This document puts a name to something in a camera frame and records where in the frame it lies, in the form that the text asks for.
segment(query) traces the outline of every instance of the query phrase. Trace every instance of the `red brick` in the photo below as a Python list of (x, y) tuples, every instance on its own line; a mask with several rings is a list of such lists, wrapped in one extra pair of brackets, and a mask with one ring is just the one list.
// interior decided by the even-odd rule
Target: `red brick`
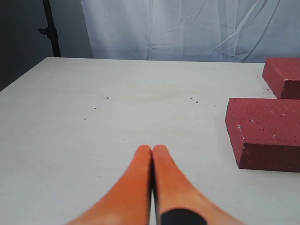
[(225, 122), (239, 168), (300, 172), (300, 101), (231, 98)]
[(268, 58), (262, 76), (277, 98), (300, 99), (300, 58)]

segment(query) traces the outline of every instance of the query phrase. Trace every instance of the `black metal stand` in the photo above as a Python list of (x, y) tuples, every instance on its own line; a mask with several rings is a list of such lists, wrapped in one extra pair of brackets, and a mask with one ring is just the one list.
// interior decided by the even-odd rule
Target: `black metal stand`
[(49, 2), (49, 0), (43, 0), (43, 4), (44, 4), (48, 27), (45, 29), (40, 28), (40, 29), (38, 29), (38, 31), (41, 34), (47, 35), (47, 37), (50, 39), (54, 57), (61, 57), (60, 46), (58, 43), (58, 34), (57, 34), (57, 30), (54, 26), (50, 2)]

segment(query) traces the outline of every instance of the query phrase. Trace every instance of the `white fabric curtain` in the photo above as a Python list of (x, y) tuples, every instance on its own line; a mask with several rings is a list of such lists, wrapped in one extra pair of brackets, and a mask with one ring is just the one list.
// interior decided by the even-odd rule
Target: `white fabric curtain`
[(300, 56), (298, 0), (82, 0), (95, 58), (264, 62)]

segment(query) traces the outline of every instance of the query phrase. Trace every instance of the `white table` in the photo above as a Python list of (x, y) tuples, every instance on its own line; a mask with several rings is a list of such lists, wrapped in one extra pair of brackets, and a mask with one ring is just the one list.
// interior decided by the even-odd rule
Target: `white table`
[(263, 66), (42, 61), (0, 92), (0, 224), (69, 221), (112, 187), (138, 145), (159, 143), (235, 217), (300, 224), (300, 174), (238, 169), (225, 127), (228, 98), (274, 98)]

